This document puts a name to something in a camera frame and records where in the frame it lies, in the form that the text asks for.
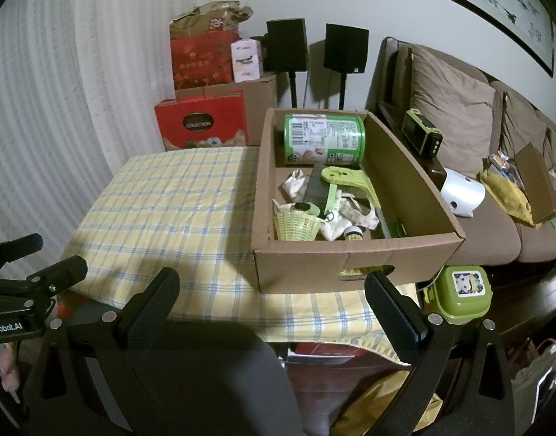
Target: barcode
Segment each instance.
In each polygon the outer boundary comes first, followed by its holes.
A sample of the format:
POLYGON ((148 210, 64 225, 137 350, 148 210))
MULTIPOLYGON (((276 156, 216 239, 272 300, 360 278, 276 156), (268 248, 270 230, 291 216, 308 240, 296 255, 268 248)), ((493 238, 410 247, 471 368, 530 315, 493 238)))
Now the barcode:
POLYGON ((304 124, 294 122, 290 124, 290 145, 299 145, 304 141, 304 124))

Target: green plastic container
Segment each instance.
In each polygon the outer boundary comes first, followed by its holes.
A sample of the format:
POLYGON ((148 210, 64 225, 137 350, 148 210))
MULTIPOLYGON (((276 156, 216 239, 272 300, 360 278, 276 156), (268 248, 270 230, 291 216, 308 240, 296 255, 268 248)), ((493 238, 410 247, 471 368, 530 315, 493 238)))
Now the green plastic container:
POLYGON ((446 267, 425 290, 425 301, 428 313, 440 313, 452 324, 465 324, 488 312, 492 289, 481 267, 446 267))
POLYGON ((359 166, 364 155, 364 124, 346 114, 287 114, 286 164, 359 166))

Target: metal screw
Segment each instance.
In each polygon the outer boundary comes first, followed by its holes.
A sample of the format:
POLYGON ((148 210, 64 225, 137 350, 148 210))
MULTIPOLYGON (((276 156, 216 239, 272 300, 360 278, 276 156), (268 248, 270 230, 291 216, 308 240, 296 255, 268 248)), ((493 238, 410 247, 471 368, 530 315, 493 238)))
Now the metal screw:
POLYGON ((116 313, 114 311, 107 311, 102 315, 102 320, 105 323, 111 323, 116 320, 116 313))
POLYGON ((444 322, 444 319, 442 318, 441 314, 437 314, 437 313, 431 313, 430 316, 427 317, 427 321, 429 321, 431 324, 442 324, 444 322))
POLYGON ((53 330, 57 330, 60 326, 62 326, 62 320, 59 318, 55 318, 50 322, 50 328, 53 330))
POLYGON ((494 331, 496 329, 496 324, 492 320, 484 320, 484 328, 494 331))

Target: black speaker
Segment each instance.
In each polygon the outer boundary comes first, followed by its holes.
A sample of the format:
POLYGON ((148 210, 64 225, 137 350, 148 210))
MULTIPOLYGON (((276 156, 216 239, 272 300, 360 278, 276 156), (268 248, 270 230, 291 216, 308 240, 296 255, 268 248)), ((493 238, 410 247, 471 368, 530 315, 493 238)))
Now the black speaker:
POLYGON ((326 25, 326 68, 341 74, 363 74, 369 51, 369 30, 326 25))
POLYGON ((274 71, 305 72, 308 70, 306 25, 303 18, 267 21, 268 56, 274 71))

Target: green plastic basket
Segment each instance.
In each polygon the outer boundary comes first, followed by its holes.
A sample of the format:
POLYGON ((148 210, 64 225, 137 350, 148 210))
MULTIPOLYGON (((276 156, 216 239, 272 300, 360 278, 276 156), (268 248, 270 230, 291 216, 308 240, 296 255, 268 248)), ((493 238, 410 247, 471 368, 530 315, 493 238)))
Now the green plastic basket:
POLYGON ((279 241, 314 241, 322 220, 304 211, 274 214, 274 228, 279 241))

